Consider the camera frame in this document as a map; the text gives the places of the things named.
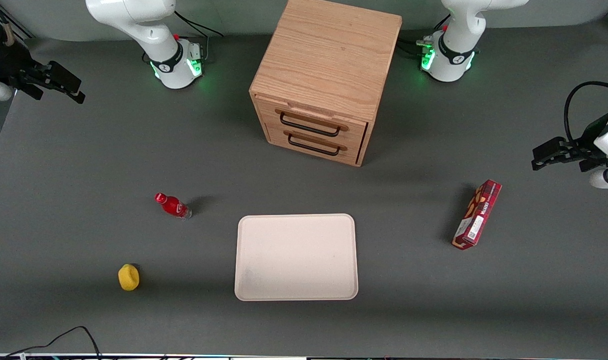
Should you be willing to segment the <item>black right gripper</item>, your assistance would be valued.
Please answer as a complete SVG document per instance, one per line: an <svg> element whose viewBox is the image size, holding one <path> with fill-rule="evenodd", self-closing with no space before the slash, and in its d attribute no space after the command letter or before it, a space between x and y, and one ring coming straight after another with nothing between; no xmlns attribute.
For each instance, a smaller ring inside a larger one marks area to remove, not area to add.
<svg viewBox="0 0 608 360"><path fill-rule="evenodd" d="M10 69L11 85L34 100L41 100L44 89L61 92L77 104L86 100L81 80L56 61L10 61Z"/></svg>

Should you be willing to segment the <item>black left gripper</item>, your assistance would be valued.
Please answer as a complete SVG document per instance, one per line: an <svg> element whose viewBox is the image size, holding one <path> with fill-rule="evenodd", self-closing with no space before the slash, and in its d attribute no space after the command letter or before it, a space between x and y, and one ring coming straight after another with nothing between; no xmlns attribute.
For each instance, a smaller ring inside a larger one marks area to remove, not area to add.
<svg viewBox="0 0 608 360"><path fill-rule="evenodd" d="M608 158L604 152L599 150L589 139L569 140L564 137L553 138L538 145L532 150L533 160L531 167L533 171L539 171L545 166L553 164L568 164L578 162L581 173L598 169L608 169Z"/></svg>

